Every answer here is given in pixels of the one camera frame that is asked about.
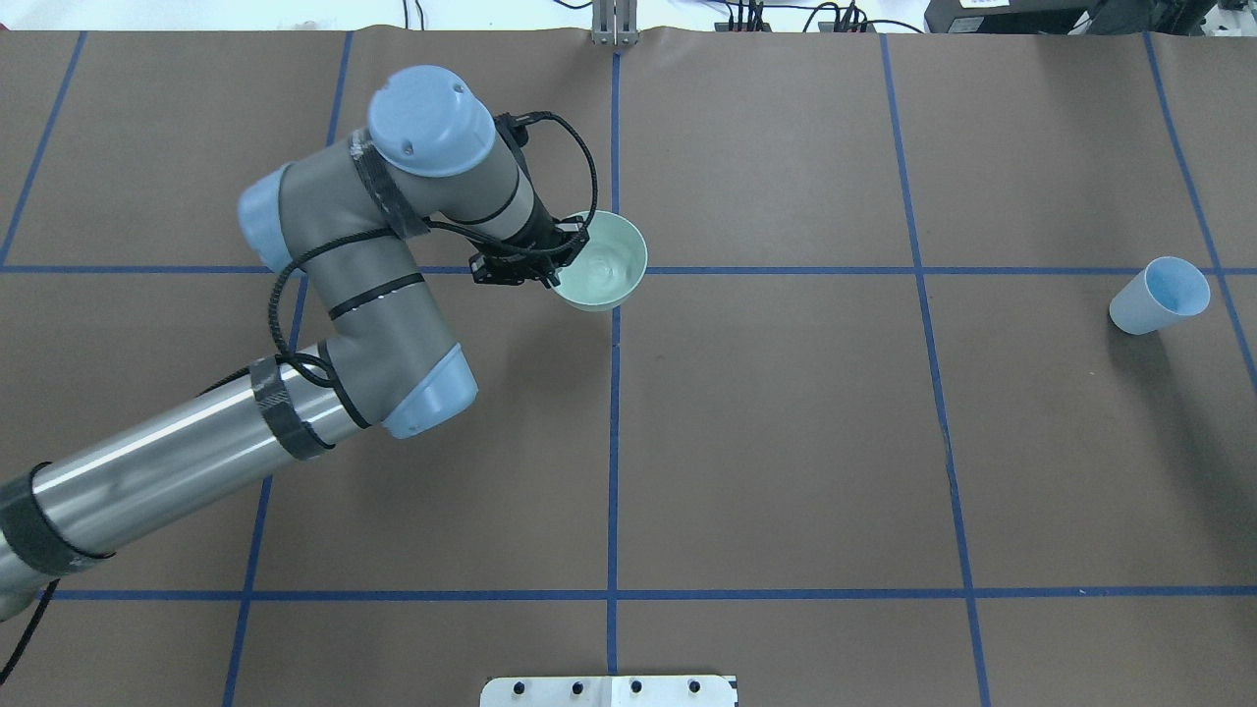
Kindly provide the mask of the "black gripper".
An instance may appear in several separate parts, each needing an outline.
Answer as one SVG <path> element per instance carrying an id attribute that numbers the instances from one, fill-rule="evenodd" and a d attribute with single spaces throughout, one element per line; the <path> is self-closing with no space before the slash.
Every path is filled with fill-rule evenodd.
<path id="1" fill-rule="evenodd" d="M 468 260 L 475 286 L 551 287 L 551 270 L 569 267 L 590 242 L 590 220 L 579 213 L 554 218 L 537 201 L 515 237 L 507 238 L 497 255 L 476 253 Z"/>

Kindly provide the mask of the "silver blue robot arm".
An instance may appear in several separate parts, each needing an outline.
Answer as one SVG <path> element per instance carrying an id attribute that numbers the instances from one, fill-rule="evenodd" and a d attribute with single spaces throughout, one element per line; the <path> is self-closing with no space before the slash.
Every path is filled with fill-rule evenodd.
<path id="1" fill-rule="evenodd" d="M 468 242 L 476 286 L 554 288 L 598 198 L 591 148 L 563 116 L 495 113 L 440 65 L 386 78 L 354 130 L 239 198 L 246 244 L 274 277 L 269 353 L 3 486 L 5 621 L 362 430 L 406 439 L 470 408 L 476 380 L 412 243 Z"/>

